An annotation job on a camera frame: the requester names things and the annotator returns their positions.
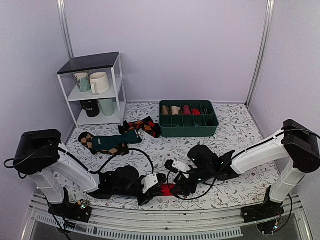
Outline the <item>red sock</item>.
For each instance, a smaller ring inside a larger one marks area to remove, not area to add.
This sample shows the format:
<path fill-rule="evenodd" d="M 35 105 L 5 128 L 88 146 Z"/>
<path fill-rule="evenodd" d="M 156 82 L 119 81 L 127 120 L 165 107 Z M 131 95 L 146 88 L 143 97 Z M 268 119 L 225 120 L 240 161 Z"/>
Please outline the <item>red sock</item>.
<path fill-rule="evenodd" d="M 192 114 L 195 116 L 199 116 L 201 115 L 201 111 L 199 109 L 193 108 L 192 109 Z"/>
<path fill-rule="evenodd" d="M 162 184 L 160 186 L 160 190 L 163 193 L 164 196 L 168 197 L 168 196 L 173 196 L 171 194 L 171 188 L 173 187 L 174 184 L 170 183 L 170 184 Z"/>

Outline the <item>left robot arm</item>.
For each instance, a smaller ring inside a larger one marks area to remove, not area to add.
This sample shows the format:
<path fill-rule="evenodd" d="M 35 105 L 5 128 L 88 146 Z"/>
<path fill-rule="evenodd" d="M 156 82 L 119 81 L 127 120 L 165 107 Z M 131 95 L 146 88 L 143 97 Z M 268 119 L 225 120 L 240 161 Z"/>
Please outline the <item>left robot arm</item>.
<path fill-rule="evenodd" d="M 165 195 L 162 189 L 165 174 L 140 175 L 130 165 L 114 171 L 92 171 L 68 151 L 56 129 L 23 133 L 12 162 L 11 167 L 30 177 L 63 217 L 74 213 L 74 205 L 65 199 L 68 193 L 53 172 L 65 176 L 95 199 L 109 200 L 114 195 L 136 197 L 138 205 L 143 206 Z"/>

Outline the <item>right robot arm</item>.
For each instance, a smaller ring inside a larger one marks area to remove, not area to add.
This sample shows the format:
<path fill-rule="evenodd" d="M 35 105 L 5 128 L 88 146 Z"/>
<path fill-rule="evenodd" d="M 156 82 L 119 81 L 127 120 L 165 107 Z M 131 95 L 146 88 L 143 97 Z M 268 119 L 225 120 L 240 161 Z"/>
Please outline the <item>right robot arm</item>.
<path fill-rule="evenodd" d="M 207 180 L 227 181 L 251 169 L 279 159 L 291 158 L 279 179 L 266 192 L 266 201 L 259 206 L 262 218 L 269 218 L 278 210 L 286 196 L 309 173 L 320 167 L 320 136 L 292 119 L 270 137 L 242 150 L 232 150 L 217 156 L 206 145 L 196 145 L 187 154 L 195 165 L 191 168 L 180 161 L 168 160 L 165 167 L 176 173 L 170 195 L 187 201 L 197 185 Z"/>

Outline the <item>floral table cloth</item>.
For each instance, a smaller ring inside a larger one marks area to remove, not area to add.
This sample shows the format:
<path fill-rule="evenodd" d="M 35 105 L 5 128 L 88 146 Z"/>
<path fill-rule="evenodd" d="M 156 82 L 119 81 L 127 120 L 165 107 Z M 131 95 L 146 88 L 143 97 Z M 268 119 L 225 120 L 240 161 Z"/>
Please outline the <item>floral table cloth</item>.
<path fill-rule="evenodd" d="M 151 170 L 166 174 L 167 160 L 178 160 L 188 164 L 189 150 L 196 145 L 206 145 L 221 156 L 232 150 L 241 150 L 261 141 L 262 137 L 248 109 L 242 104 L 213 105 L 219 126 L 212 137 L 154 138 L 140 130 L 142 142 L 133 144 L 125 156 L 110 159 L 104 154 L 91 154 L 78 141 L 80 134 L 88 132 L 94 136 L 113 136 L 119 133 L 115 124 L 85 125 L 76 128 L 66 143 L 68 150 L 93 171 L 114 171 L 127 165 L 135 167 L 141 175 Z M 235 179 L 216 181 L 213 187 L 199 184 L 196 193 L 188 200 L 173 196 L 155 197 L 141 207 L 145 211 L 191 211 L 211 210 L 256 204 L 263 201 L 267 188 L 278 178 L 274 163 L 254 168 Z"/>

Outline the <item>black orange argyle sock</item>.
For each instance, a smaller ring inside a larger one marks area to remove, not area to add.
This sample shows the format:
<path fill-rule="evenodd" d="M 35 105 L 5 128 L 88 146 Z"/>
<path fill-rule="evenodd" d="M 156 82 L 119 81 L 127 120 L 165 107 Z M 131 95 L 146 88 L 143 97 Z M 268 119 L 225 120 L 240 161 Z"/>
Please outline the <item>black orange argyle sock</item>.
<path fill-rule="evenodd" d="M 121 135 L 131 130 L 143 130 L 145 133 L 154 138 L 159 138 L 161 135 L 160 125 L 158 123 L 155 123 L 150 116 L 136 122 L 124 121 L 122 125 L 118 126 L 118 130 Z"/>

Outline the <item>green divided organizer box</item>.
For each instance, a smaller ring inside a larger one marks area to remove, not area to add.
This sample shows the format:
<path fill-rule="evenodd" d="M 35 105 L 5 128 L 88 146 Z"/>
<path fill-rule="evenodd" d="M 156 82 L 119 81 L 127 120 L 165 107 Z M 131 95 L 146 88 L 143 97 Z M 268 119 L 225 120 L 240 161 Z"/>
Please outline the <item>green divided organizer box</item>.
<path fill-rule="evenodd" d="M 183 115 L 183 106 L 198 109 L 201 115 Z M 162 106 L 170 108 L 170 115 L 162 115 Z M 171 106 L 180 107 L 180 115 L 171 114 Z M 212 137 L 219 126 L 214 107 L 209 100 L 162 100 L 159 102 L 159 125 L 165 138 Z"/>

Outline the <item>beige rolled sock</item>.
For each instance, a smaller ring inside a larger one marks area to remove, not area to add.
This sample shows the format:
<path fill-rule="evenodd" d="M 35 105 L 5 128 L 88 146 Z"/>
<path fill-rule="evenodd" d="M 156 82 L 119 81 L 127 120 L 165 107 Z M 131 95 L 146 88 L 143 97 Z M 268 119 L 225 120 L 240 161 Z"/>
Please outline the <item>beige rolled sock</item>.
<path fill-rule="evenodd" d="M 172 116 L 177 116 L 181 114 L 181 108 L 178 106 L 171 106 L 171 115 Z"/>

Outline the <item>maroon rolled sock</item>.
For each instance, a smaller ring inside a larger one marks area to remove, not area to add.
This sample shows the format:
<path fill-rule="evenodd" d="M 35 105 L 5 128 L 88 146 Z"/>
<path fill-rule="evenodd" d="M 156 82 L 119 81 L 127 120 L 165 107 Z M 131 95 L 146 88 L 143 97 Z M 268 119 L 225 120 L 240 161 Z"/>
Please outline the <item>maroon rolled sock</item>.
<path fill-rule="evenodd" d="M 191 111 L 191 108 L 190 108 L 190 106 L 189 105 L 184 105 L 183 107 L 182 107 L 182 114 L 183 115 L 192 115 L 192 111 Z"/>

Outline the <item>red rolled sock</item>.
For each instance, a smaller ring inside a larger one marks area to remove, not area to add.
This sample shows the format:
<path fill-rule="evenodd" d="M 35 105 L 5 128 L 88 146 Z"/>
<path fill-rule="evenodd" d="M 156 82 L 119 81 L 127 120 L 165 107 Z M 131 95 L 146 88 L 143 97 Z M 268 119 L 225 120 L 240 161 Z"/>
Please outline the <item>red rolled sock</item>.
<path fill-rule="evenodd" d="M 193 108 L 192 109 L 192 114 L 195 116 L 199 116 L 201 115 L 201 111 L 199 109 Z"/>

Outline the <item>brown argyle sock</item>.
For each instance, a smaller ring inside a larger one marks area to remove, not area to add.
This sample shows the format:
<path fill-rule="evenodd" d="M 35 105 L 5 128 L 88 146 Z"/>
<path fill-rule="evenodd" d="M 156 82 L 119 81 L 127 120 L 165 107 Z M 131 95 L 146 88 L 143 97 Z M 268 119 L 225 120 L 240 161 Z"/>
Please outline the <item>brown argyle sock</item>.
<path fill-rule="evenodd" d="M 129 147 L 126 142 L 121 141 L 119 135 L 93 136 L 89 132 L 83 132 L 78 137 L 78 142 L 87 148 L 93 155 L 127 155 Z"/>

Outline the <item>black mug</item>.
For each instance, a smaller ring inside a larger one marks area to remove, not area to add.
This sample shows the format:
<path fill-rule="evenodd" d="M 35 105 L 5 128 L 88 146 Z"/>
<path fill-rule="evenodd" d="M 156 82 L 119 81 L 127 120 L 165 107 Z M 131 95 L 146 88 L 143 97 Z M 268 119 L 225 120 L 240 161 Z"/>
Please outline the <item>black mug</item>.
<path fill-rule="evenodd" d="M 82 109 L 86 112 L 89 118 L 97 117 L 100 114 L 100 109 L 98 101 L 93 100 L 83 100 L 80 102 Z"/>

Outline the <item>white shelf rack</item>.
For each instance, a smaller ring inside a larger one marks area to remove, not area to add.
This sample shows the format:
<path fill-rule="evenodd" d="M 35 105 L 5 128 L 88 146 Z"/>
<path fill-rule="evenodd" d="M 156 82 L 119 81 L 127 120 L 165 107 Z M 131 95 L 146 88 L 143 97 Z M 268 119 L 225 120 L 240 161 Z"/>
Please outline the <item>white shelf rack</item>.
<path fill-rule="evenodd" d="M 75 87 L 66 93 L 62 75 L 72 74 Z M 119 52 L 70 59 L 57 77 L 75 126 L 121 124 L 126 93 Z"/>

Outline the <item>cream mug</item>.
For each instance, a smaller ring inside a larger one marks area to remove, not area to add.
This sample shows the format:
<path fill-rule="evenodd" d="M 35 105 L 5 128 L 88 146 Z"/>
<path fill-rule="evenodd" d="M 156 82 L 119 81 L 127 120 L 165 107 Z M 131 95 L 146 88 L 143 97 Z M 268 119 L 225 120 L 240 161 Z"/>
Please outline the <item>cream mug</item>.
<path fill-rule="evenodd" d="M 102 94 L 110 89 L 106 72 L 96 72 L 90 75 L 91 91 L 94 95 Z"/>

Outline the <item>right aluminium corner post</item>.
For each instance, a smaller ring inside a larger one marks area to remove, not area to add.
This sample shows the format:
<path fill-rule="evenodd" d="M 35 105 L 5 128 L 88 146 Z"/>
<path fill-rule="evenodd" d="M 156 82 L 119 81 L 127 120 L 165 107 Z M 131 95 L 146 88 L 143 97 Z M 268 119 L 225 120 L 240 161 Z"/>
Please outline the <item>right aluminium corner post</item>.
<path fill-rule="evenodd" d="M 265 10 L 265 16 L 264 16 L 264 23 L 263 23 L 263 28 L 262 28 L 262 36 L 261 36 L 261 41 L 259 45 L 259 50 L 258 50 L 258 56 L 256 60 L 256 64 L 254 67 L 253 71 L 253 76 L 249 88 L 249 92 L 246 98 L 245 105 L 249 108 L 250 105 L 253 102 L 254 94 L 258 85 L 258 81 L 260 78 L 262 66 L 263 66 L 263 61 L 267 49 L 267 44 L 268 44 L 268 39 L 270 35 L 270 30 L 272 26 L 272 20 L 273 20 L 273 13 L 274 13 L 274 6 L 275 6 L 275 1 L 274 0 L 267 0 L 266 1 L 266 10 Z"/>

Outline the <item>aluminium corner post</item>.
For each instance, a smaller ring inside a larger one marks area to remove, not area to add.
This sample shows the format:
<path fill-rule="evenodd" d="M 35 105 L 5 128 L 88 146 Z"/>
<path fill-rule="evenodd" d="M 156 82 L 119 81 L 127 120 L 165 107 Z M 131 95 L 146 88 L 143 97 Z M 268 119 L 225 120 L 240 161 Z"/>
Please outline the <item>aluminium corner post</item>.
<path fill-rule="evenodd" d="M 268 39 L 270 35 L 270 30 L 272 26 L 272 20 L 273 20 L 273 13 L 274 13 L 274 6 L 275 6 L 275 1 L 274 0 L 267 0 L 266 1 L 266 10 L 265 10 L 265 16 L 264 16 L 264 23 L 263 23 L 263 28 L 262 28 L 262 36 L 261 36 L 261 41 L 259 45 L 259 50 L 258 50 L 258 56 L 256 60 L 256 64 L 254 67 L 253 71 L 253 76 L 249 88 L 249 92 L 246 98 L 245 105 L 249 108 L 250 105 L 253 102 L 254 94 L 258 85 L 258 81 L 260 78 L 262 66 L 263 66 L 263 61 L 267 49 L 267 44 L 268 44 Z"/>
<path fill-rule="evenodd" d="M 74 57 L 74 51 L 73 51 L 72 41 L 71 41 L 71 36 L 69 31 L 65 1 L 57 0 L 56 3 L 57 3 L 60 26 L 62 30 L 62 36 L 63 36 L 65 48 L 66 48 L 66 53 L 68 58 L 72 59 Z"/>

